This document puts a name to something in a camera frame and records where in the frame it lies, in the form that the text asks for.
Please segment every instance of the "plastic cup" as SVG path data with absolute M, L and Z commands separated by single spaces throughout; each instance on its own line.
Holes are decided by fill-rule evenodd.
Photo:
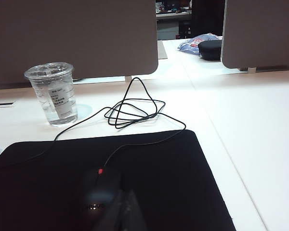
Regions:
M 25 72 L 52 126 L 58 127 L 77 120 L 73 69 L 73 65 L 68 63 L 49 63 Z

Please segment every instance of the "mouse cable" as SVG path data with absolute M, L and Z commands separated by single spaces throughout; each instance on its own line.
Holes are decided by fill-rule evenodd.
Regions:
M 135 81 L 135 80 L 139 80 L 140 83 L 142 84 L 147 96 L 149 97 L 149 99 L 142 99 L 142 98 L 126 98 L 127 97 L 127 94 L 129 92 L 129 89 L 131 87 L 131 84 Z M 151 114 L 148 114 L 145 110 L 142 110 L 140 109 L 139 107 L 136 107 L 135 105 L 131 104 L 131 103 L 128 103 L 129 101 L 141 101 L 141 102 L 152 102 L 153 105 L 154 105 L 154 108 L 155 108 L 155 112 L 154 113 L 151 113 Z M 146 121 L 146 120 L 149 120 L 149 119 L 152 119 L 152 118 L 155 118 L 157 115 L 163 115 L 165 117 L 168 117 L 174 121 L 177 121 L 179 123 L 181 123 L 184 128 L 181 129 L 181 130 L 178 130 L 177 132 L 173 133 L 172 135 L 164 138 L 164 139 L 161 139 L 159 141 L 156 141 L 156 142 L 150 142 L 150 143 L 139 143 L 139 144 L 135 144 L 135 143 L 130 143 L 130 144 L 124 144 L 120 147 L 118 147 L 113 153 L 111 153 L 109 155 L 109 157 L 107 158 L 107 160 L 105 161 L 103 167 L 105 167 L 111 160 L 111 158 L 117 153 L 117 151 L 119 151 L 121 148 L 123 147 L 126 147 L 126 146 L 142 146 L 142 145 L 151 145 L 151 144 L 157 144 L 157 143 L 161 143 L 161 142 L 164 142 L 168 139 L 170 139 L 171 137 L 179 134 L 180 132 L 182 132 L 183 130 L 186 129 L 186 124 L 183 123 L 182 121 L 178 120 L 178 119 L 175 119 L 167 114 L 164 114 L 161 112 L 161 110 L 165 107 L 166 103 L 162 100 L 154 100 L 149 92 L 147 91 L 144 83 L 142 82 L 142 80 L 138 77 L 134 77 L 131 82 L 129 83 L 128 85 L 128 88 L 124 94 L 124 97 L 123 97 L 123 100 L 117 102 L 113 107 L 104 107 L 102 109 L 100 109 L 98 112 L 94 113 L 93 115 L 89 116 L 88 118 L 84 119 L 84 120 L 81 120 L 79 121 L 78 123 L 75 123 L 69 127 L 67 127 L 66 129 L 62 130 L 61 132 L 59 132 L 56 137 L 54 138 L 54 140 L 52 141 L 51 145 L 46 149 L 44 150 L 43 152 L 31 157 L 31 158 L 28 158 L 24 161 L 20 161 L 20 162 L 16 162 L 14 164 L 10 164 L 10 165 L 6 165 L 6 166 L 2 166 L 0 167 L 0 170 L 2 169 L 6 169 L 6 168 L 9 168 L 9 167 L 13 167 L 13 166 L 16 166 L 16 165 L 19 165 L 19 164 L 23 164 L 23 163 L 26 163 L 28 161 L 31 161 L 37 157 L 40 157 L 40 156 L 43 156 L 45 155 L 47 152 L 49 152 L 55 145 L 57 139 L 63 134 L 65 133 L 66 131 L 70 130 L 71 128 L 77 126 L 78 124 L 81 124 L 89 119 L 91 119 L 92 117 L 96 116 L 97 114 L 99 114 L 100 112 L 104 111 L 105 109 L 108 109 L 108 111 L 104 114 L 104 117 L 107 118 L 108 120 L 108 124 L 111 125 L 111 126 L 115 126 L 116 129 L 123 129 L 123 128 L 126 128 L 132 124 L 135 124 L 135 123 L 141 123 L 143 121 Z M 128 113 L 128 112 L 124 112 L 122 111 L 122 106 L 129 106 L 135 110 L 137 110 L 139 112 L 139 114 L 133 114 L 133 113 Z M 124 114 L 124 115 L 128 115 L 128 116 L 133 116 L 134 118 L 122 118 L 122 117 L 119 117 L 120 114 Z

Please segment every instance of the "computer mouse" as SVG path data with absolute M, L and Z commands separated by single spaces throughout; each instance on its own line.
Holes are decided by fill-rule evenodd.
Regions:
M 79 230 L 91 230 L 103 218 L 121 189 L 121 172 L 108 167 L 86 172 L 77 190 Z

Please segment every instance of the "water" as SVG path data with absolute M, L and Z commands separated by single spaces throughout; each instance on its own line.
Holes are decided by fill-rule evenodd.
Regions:
M 76 109 L 76 101 L 70 100 L 70 104 L 72 108 L 72 113 L 69 116 L 60 119 L 52 103 L 49 103 L 49 102 L 43 103 L 42 108 L 45 112 L 48 122 L 53 126 L 61 126 L 63 124 L 65 125 L 67 123 L 75 122 L 78 118 L 77 109 Z
M 59 127 L 77 120 L 76 99 L 72 78 L 57 81 L 31 81 L 48 122 Z

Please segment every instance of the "desk surface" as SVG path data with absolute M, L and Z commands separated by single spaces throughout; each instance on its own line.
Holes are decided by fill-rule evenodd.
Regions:
M 289 230 L 289 71 L 235 74 L 220 62 L 179 52 L 180 41 L 164 41 L 168 59 L 141 76 L 163 112 L 184 121 L 199 140 L 238 231 Z M 75 86 L 79 117 L 121 100 L 128 83 Z M 141 97 L 138 82 L 130 96 Z M 64 128 L 51 127 L 32 88 L 0 90 L 0 152 L 17 141 L 52 140 Z M 157 120 L 115 130 L 97 116 L 60 139 L 178 129 Z
M 163 13 L 163 14 L 157 14 L 156 20 L 161 19 L 185 19 L 190 20 L 192 18 L 192 12 L 181 12 L 181 13 Z

